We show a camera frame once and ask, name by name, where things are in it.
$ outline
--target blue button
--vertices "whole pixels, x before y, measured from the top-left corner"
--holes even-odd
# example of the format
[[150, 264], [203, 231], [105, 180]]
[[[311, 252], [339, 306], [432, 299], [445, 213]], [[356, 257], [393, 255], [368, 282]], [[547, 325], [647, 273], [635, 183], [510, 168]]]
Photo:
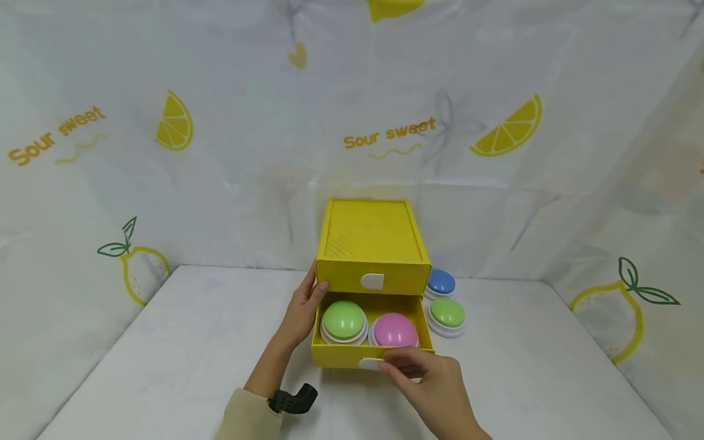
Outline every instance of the blue button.
[[455, 279], [444, 270], [433, 269], [428, 279], [428, 287], [436, 294], [451, 294], [455, 290]]

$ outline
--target left hand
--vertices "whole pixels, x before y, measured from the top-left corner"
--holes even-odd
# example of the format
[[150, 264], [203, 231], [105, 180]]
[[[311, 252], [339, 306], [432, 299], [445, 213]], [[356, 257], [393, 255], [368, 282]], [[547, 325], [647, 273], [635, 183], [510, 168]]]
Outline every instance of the left hand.
[[327, 281], [315, 285], [315, 262], [313, 262], [308, 274], [291, 297], [277, 337], [290, 343], [292, 348], [303, 342], [313, 329], [315, 313], [327, 293], [327, 288]]

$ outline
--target wavy line print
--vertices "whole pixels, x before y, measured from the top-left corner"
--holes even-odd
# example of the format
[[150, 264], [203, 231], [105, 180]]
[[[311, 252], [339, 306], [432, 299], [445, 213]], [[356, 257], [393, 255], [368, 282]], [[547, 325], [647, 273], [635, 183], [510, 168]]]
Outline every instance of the wavy line print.
[[376, 160], [380, 161], [380, 160], [386, 158], [386, 157], [387, 157], [389, 154], [391, 154], [391, 153], [396, 153], [396, 154], [399, 154], [399, 155], [401, 155], [401, 156], [406, 156], [407, 154], [410, 154], [411, 151], [416, 150], [416, 149], [418, 149], [418, 148], [423, 148], [423, 144], [414, 144], [412, 147], [410, 147], [410, 148], [409, 148], [408, 150], [406, 150], [406, 151], [401, 151], [401, 150], [398, 150], [398, 149], [390, 149], [390, 150], [388, 150], [386, 153], [382, 154], [381, 156], [375, 156], [375, 155], [373, 155], [373, 154], [370, 154], [370, 155], [368, 155], [367, 157], [368, 157], [368, 158], [371, 158], [371, 159], [376, 159]]
[[98, 139], [102, 137], [107, 137], [103, 133], [98, 133], [95, 135], [92, 141], [90, 141], [88, 144], [76, 144], [76, 151], [73, 153], [73, 156], [69, 157], [68, 159], [56, 159], [54, 161], [54, 165], [58, 165], [59, 163], [71, 163], [78, 159], [78, 155], [80, 154], [80, 150], [87, 150], [89, 148], [92, 148], [95, 146], [95, 144], [98, 143]]

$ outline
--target pink button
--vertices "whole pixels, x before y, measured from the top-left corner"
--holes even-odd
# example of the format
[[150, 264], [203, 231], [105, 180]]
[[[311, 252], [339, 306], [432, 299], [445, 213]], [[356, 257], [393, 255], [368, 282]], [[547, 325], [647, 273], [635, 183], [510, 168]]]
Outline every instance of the pink button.
[[387, 313], [379, 316], [374, 323], [374, 339], [380, 346], [415, 347], [418, 345], [418, 332], [407, 317]]

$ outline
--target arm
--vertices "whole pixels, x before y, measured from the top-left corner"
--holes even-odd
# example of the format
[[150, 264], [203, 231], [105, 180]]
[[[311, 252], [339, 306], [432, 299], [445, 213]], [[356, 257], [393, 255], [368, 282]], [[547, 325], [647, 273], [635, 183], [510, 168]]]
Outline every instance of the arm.
[[275, 440], [278, 437], [282, 415], [269, 408], [268, 399], [281, 387], [294, 349], [313, 328], [315, 312], [327, 292], [326, 282], [314, 284], [315, 269], [311, 266], [244, 388], [232, 394], [216, 440]]

